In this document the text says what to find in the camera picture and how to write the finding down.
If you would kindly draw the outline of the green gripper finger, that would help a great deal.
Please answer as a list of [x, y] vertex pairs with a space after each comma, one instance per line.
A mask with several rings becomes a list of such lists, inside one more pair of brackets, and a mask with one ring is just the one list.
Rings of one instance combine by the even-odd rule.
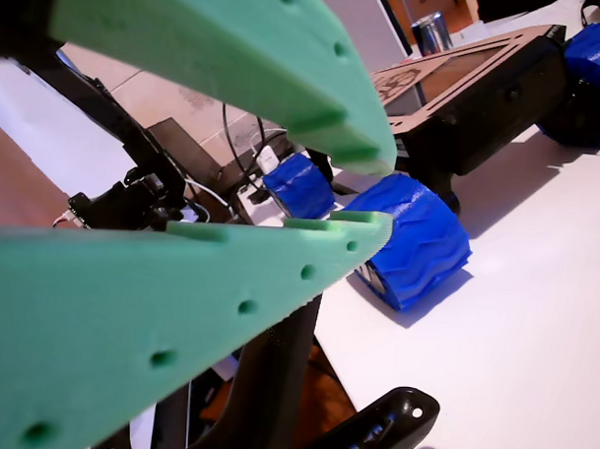
[[48, 30], [280, 124], [345, 170], [394, 170], [386, 112], [322, 0], [54, 0]]
[[86, 449], [348, 276], [391, 216], [0, 226], [0, 449]]

